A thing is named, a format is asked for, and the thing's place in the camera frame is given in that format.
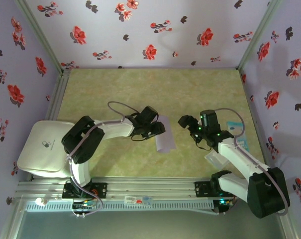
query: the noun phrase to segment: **wire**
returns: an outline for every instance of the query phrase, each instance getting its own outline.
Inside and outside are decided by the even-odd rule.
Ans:
[[[212,147],[210,147],[210,149],[202,148],[202,147],[198,146],[198,143],[197,143],[197,142],[196,142],[196,146],[197,146],[199,149],[203,149],[203,150],[205,150],[205,151],[210,151],[210,150],[212,149]]]
[[[80,215],[80,214],[75,214],[74,210],[72,209],[73,214],[76,215],[77,217],[84,218],[85,216],[88,216],[88,215],[91,215],[91,214],[93,214],[93,213],[98,212],[98,211],[101,210],[101,209],[103,208],[103,206],[104,206],[104,203],[103,203],[103,201],[100,199],[99,196],[97,196],[96,194],[93,194],[93,193],[91,193],[90,191],[84,189],[84,188],[77,182],[77,180],[76,180],[76,178],[75,178],[75,176],[74,176],[74,173],[73,173],[73,169],[72,169],[72,163],[73,163],[73,162],[72,162],[72,156],[73,156],[74,153],[79,149],[79,147],[83,144],[83,142],[88,138],[88,136],[90,135],[90,133],[91,133],[95,128],[97,128],[98,126],[101,126],[101,125],[105,125],[105,124],[122,123],[122,122],[125,120],[125,115],[124,115],[123,113],[121,113],[121,112],[119,112],[119,111],[113,109],[113,108],[110,106],[111,103],[117,103],[117,104],[120,104],[120,105],[124,105],[124,106],[126,106],[126,107],[128,107],[128,108],[130,108],[130,109],[132,109],[132,110],[134,110],[134,111],[136,111],[137,113],[139,113],[136,109],[134,109],[133,107],[130,107],[129,105],[126,105],[126,104],[124,104],[124,103],[117,102],[117,101],[110,101],[110,102],[108,102],[108,103],[107,103],[108,107],[109,107],[112,111],[114,111],[115,113],[121,115],[121,116],[122,116],[122,119],[120,119],[120,120],[112,120],[112,121],[100,122],[100,123],[94,125],[93,127],[91,127],[91,128],[87,131],[87,133],[84,135],[84,137],[81,139],[81,141],[78,143],[78,145],[76,145],[75,148],[72,150],[72,152],[70,152],[70,154],[66,157],[66,160],[68,160],[68,162],[69,162],[69,164],[70,164],[71,178],[72,178],[73,182],[75,183],[75,185],[76,185],[78,188],[80,188],[83,192],[85,192],[85,193],[91,195],[93,198],[96,198],[96,199],[97,199],[98,201],[100,201],[100,203],[101,203],[101,206],[98,207],[95,211],[92,211],[92,212],[89,212],[89,213],[86,213],[86,214],[82,213],[82,215]]]
[[[240,118],[240,120],[241,120],[241,122],[242,122],[242,125],[243,125],[243,130],[242,130],[242,132],[239,134],[239,135],[236,135],[235,137],[234,137],[234,146],[244,155],[244,156],[246,156],[256,167],[258,167],[269,179],[270,179],[270,181],[273,183],[273,185],[275,186],[275,188],[278,190],[278,192],[279,192],[279,194],[280,194],[280,196],[281,196],[281,198],[282,198],[282,200],[283,200],[283,202],[284,202],[284,206],[285,206],[285,209],[284,209],[284,212],[282,212],[282,213],[278,213],[277,212],[277,214],[279,215],[279,216],[284,216],[284,215],[286,215],[287,213],[288,213],[288,208],[289,208],[289,205],[288,205],[288,202],[287,202],[287,200],[286,200],[286,198],[285,198],[285,196],[284,196],[284,194],[283,194],[283,192],[282,192],[282,190],[280,189],[280,187],[278,186],[278,184],[275,182],[275,180],[272,178],[272,176],[263,168],[263,167],[261,167],[257,162],[255,162],[246,152],[244,152],[244,150],[242,150],[240,147],[238,147],[238,144],[237,144],[237,142],[236,142],[236,140],[237,140],[237,138],[238,137],[240,137],[240,136],[242,136],[243,134],[244,134],[244,132],[245,132],[245,123],[244,123],[244,120],[243,120],[243,118],[241,117],[241,115],[239,115],[239,113],[237,112],[237,111],[235,111],[235,110],[233,110],[233,109],[230,109],[230,108],[219,108],[219,109],[216,109],[216,110],[214,110],[214,111],[221,111],[221,110],[227,110],[227,111],[232,111],[232,112],[234,112],[239,118]]]

